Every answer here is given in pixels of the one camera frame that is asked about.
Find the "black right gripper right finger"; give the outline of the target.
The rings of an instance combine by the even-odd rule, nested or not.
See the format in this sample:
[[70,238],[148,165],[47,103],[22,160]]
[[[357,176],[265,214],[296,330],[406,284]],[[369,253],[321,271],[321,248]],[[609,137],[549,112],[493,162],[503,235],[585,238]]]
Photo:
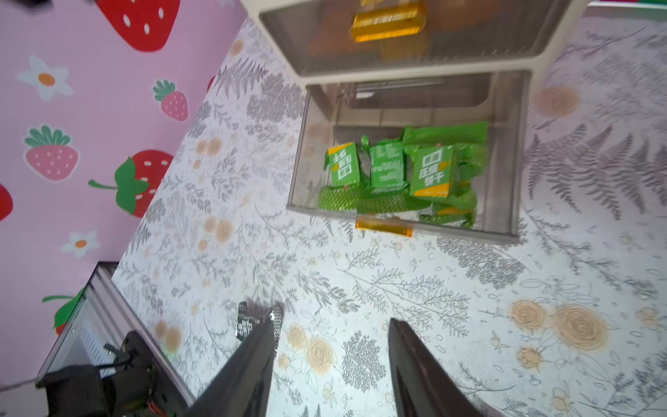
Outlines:
[[397,415],[481,415],[407,322],[390,320],[388,354]]

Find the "black checkered cookie packet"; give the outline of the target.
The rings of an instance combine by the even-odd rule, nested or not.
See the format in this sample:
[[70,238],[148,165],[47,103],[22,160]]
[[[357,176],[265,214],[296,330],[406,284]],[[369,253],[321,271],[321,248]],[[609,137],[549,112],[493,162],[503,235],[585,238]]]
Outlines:
[[271,306],[248,301],[240,302],[237,309],[236,339],[243,342],[256,326],[264,322],[271,322],[273,324],[274,352],[277,352],[283,318],[284,310],[279,302]]

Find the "green cookie packet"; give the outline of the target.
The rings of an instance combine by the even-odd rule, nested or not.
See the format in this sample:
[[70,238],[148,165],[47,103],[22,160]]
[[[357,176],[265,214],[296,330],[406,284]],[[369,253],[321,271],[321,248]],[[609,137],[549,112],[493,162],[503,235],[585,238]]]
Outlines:
[[472,180],[485,173],[489,160],[489,123],[406,127],[401,133],[410,163],[410,194],[431,206],[419,220],[434,225],[472,228],[477,220]]
[[324,170],[329,173],[329,184],[320,190],[319,208],[355,210],[365,189],[356,144],[348,142],[329,149],[325,154]]
[[381,215],[426,210],[431,203],[410,194],[406,180],[406,158],[399,139],[385,139],[370,144],[361,137],[364,151],[370,157],[370,184],[361,192],[357,212]]

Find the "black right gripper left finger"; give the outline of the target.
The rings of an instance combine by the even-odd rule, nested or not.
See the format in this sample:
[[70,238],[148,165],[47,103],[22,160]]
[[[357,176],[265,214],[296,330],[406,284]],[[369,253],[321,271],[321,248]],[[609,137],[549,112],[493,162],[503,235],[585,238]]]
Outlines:
[[265,416],[274,357],[274,322],[265,320],[253,328],[186,415]]

